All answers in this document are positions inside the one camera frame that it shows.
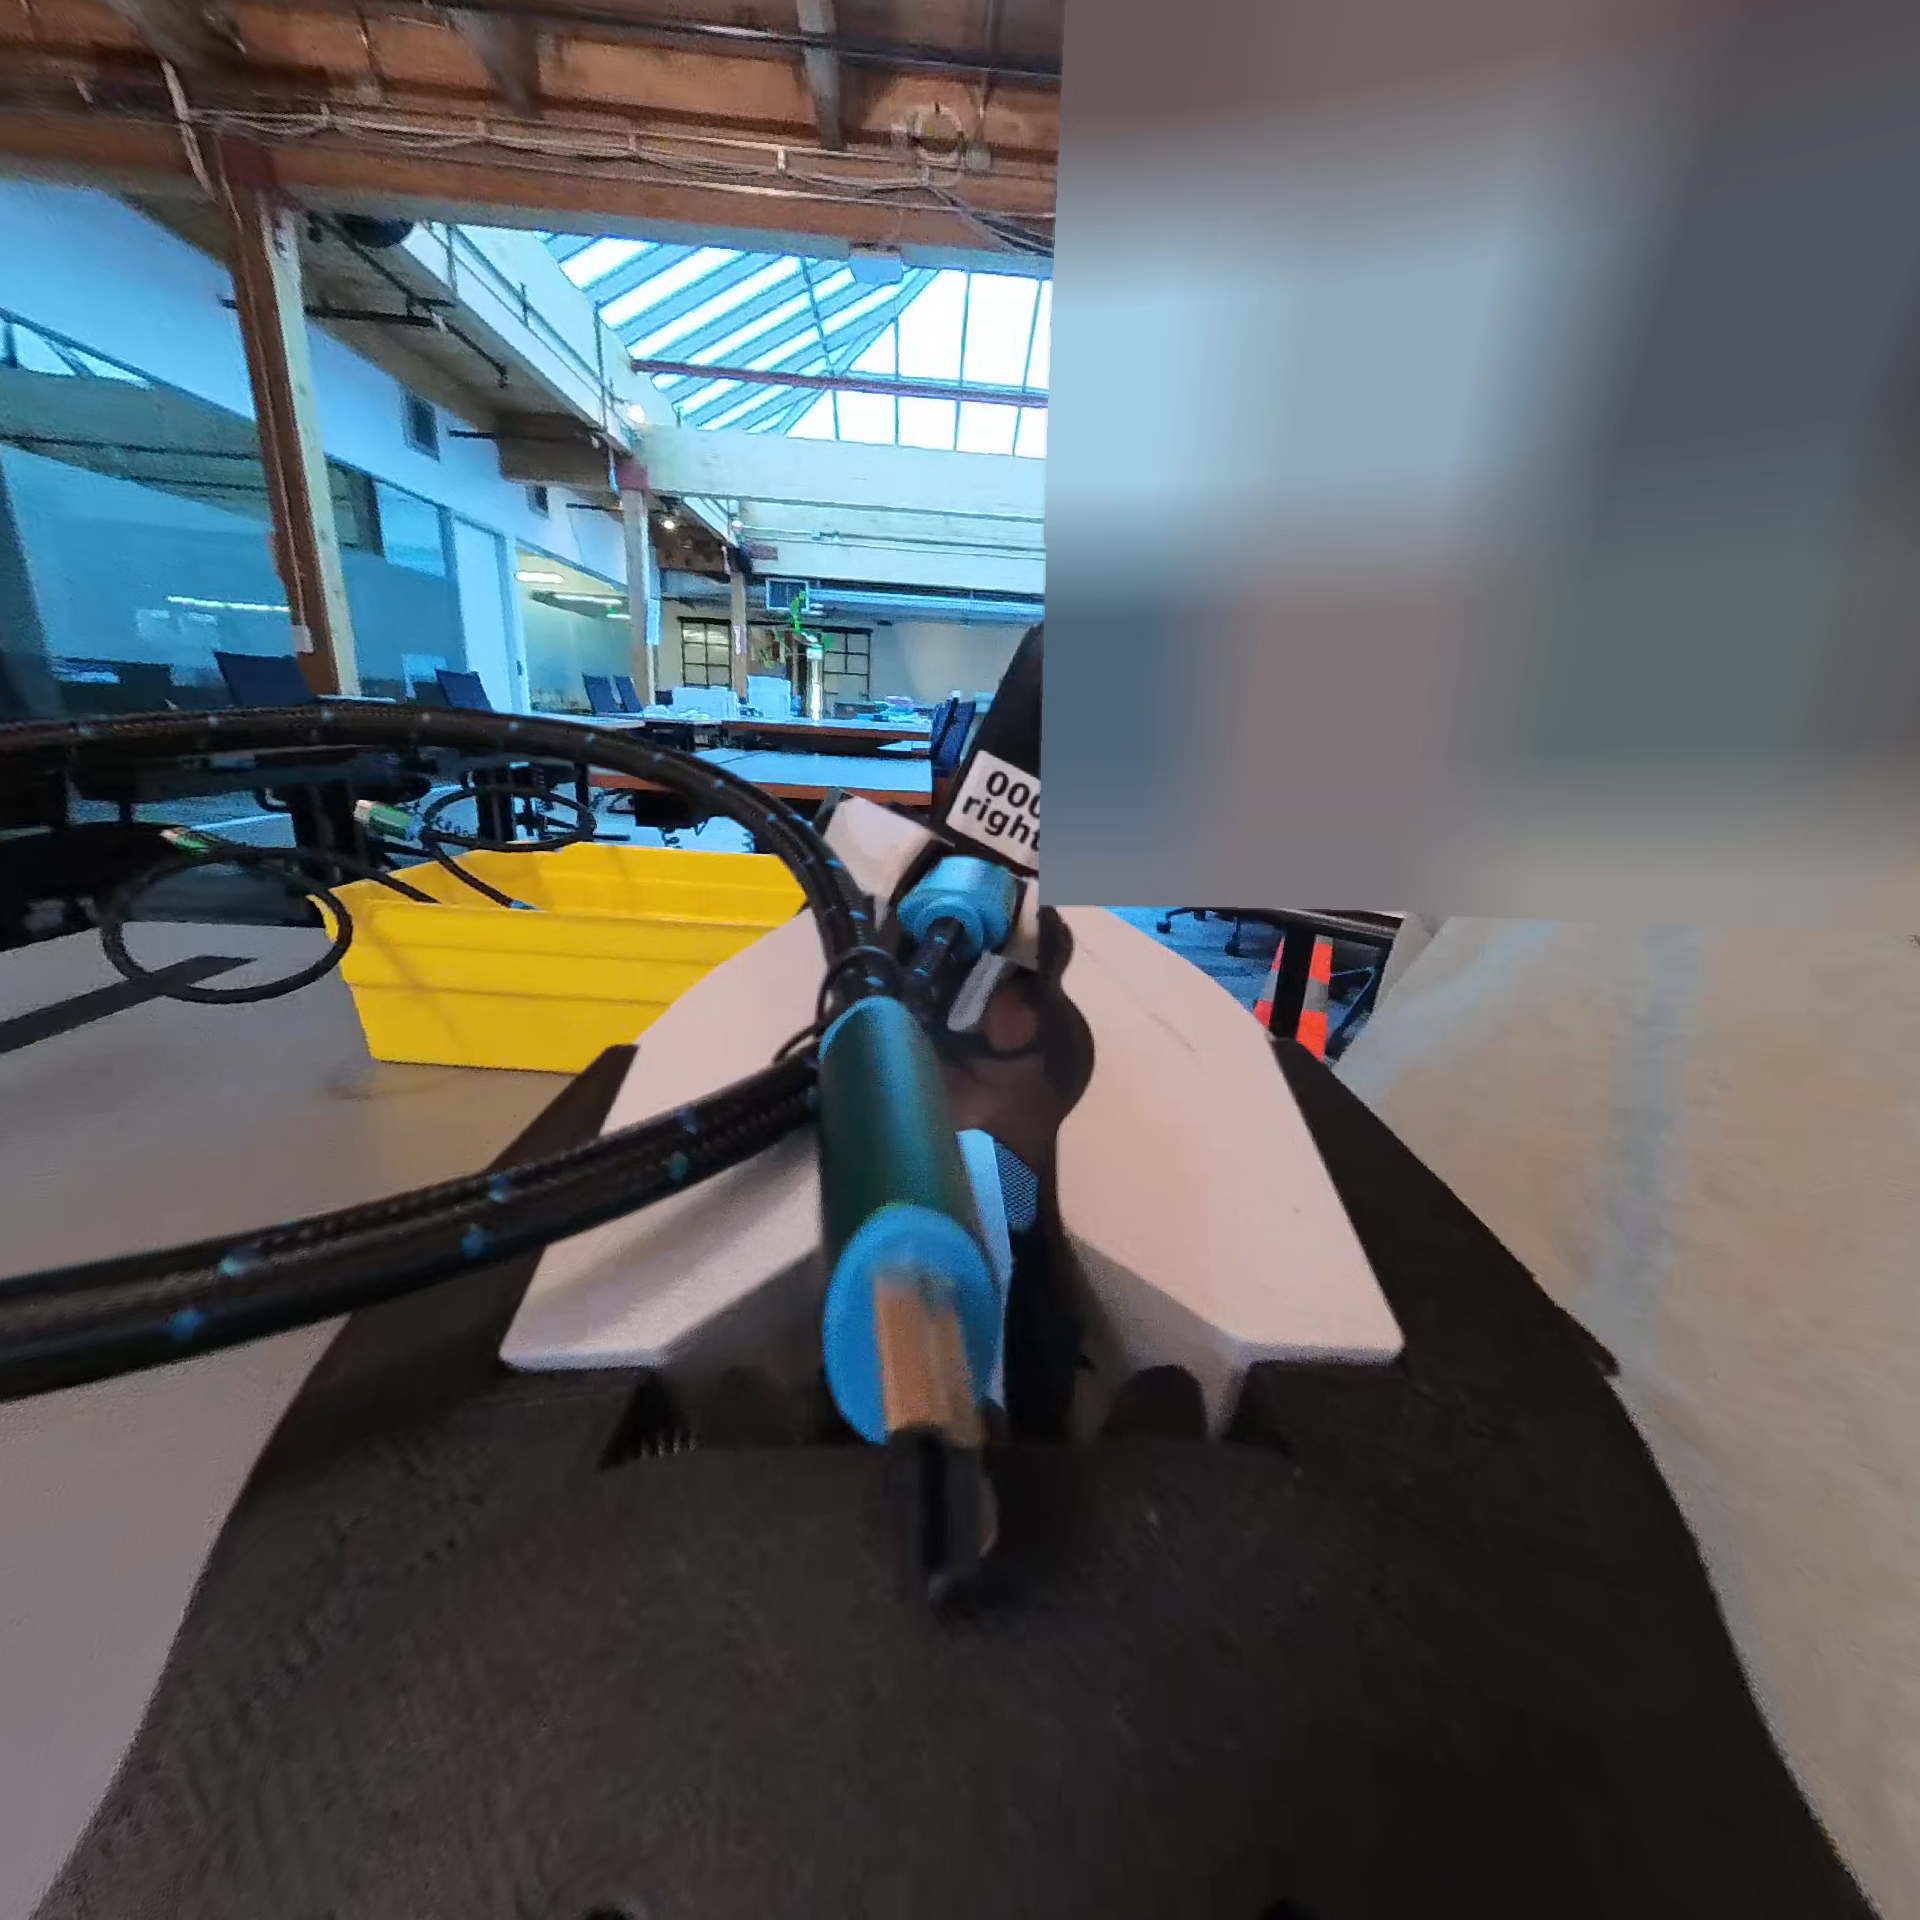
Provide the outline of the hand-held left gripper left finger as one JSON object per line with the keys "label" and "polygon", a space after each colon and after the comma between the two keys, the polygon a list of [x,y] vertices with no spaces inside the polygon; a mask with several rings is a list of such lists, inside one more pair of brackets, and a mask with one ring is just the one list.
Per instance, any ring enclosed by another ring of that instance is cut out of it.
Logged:
{"label": "hand-held left gripper left finger", "polygon": [[[809,916],[705,972],[641,1040],[602,1136],[767,1067],[816,1014]],[[696,1190],[547,1249],[510,1324],[514,1373],[729,1368],[798,1332],[818,1345],[818,1140],[800,1129]]]}

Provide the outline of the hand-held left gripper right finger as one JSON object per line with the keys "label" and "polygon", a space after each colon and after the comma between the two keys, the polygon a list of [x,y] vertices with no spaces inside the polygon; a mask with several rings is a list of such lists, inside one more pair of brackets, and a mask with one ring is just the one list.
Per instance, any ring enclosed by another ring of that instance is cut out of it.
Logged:
{"label": "hand-held left gripper right finger", "polygon": [[1223,1437],[1262,1363],[1397,1363],[1397,1312],[1253,1014],[1104,906],[1044,906],[1034,954],[1091,1034],[1052,1145],[1068,1435],[1153,1368],[1182,1368]]}

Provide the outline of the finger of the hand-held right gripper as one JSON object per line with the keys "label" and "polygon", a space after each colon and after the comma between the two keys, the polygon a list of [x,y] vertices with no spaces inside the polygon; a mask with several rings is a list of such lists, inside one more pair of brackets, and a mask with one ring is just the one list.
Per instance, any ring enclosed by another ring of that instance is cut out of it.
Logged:
{"label": "finger of the hand-held right gripper", "polygon": [[1012,972],[1034,972],[1044,958],[1044,906],[1020,904],[1002,948],[983,950],[946,1006],[946,1032],[981,1032],[987,1006]]}
{"label": "finger of the hand-held right gripper", "polygon": [[834,789],[816,816],[838,891],[861,904],[898,904],[924,876],[961,851],[924,816]]}

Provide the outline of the yellow plastic bin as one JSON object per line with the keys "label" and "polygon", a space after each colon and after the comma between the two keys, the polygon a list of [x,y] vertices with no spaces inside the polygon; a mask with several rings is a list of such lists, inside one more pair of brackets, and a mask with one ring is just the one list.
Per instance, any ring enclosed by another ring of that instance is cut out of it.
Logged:
{"label": "yellow plastic bin", "polygon": [[582,1073],[806,910],[775,856],[571,847],[336,891],[339,976],[388,1064]]}

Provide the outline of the wooden office desk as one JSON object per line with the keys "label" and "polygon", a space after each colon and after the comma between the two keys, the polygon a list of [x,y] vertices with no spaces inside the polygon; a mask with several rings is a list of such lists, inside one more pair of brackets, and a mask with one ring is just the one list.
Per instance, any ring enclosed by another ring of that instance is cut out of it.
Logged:
{"label": "wooden office desk", "polygon": [[649,736],[591,736],[589,750],[562,750],[562,766],[586,769],[591,786],[677,794],[720,808],[720,789],[755,786],[792,808],[818,808],[831,794],[867,799],[907,811],[933,811],[933,772],[912,759],[779,755],[779,750],[696,750],[680,755]]}

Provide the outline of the orange traffic cone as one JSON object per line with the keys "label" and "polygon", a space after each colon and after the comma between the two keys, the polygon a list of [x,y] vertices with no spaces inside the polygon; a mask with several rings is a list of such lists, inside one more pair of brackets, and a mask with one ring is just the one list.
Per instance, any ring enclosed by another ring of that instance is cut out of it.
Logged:
{"label": "orange traffic cone", "polygon": [[1334,944],[1321,934],[1287,928],[1267,972],[1253,1019],[1271,1043],[1297,1043],[1315,1060],[1329,1056],[1329,994]]}

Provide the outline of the wooden support column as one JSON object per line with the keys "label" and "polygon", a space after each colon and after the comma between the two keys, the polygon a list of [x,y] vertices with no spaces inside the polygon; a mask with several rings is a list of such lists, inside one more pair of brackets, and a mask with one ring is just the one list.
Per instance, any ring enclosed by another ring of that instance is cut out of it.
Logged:
{"label": "wooden support column", "polygon": [[645,482],[621,486],[617,500],[621,500],[621,542],[627,542],[630,619],[633,619],[633,683],[635,683],[641,705],[656,705],[662,592],[660,592],[652,493]]}
{"label": "wooden support column", "polygon": [[216,141],[211,179],[227,211],[230,298],[295,660],[318,694],[351,700],[361,683],[307,343],[301,205],[278,187],[267,154],[243,141]]}

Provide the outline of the glass skylight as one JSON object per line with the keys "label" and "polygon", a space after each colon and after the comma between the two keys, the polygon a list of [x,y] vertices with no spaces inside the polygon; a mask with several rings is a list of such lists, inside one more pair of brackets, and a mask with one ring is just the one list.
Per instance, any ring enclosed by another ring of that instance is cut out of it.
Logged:
{"label": "glass skylight", "polygon": [[557,232],[541,241],[630,350],[635,424],[1047,458],[1048,276]]}

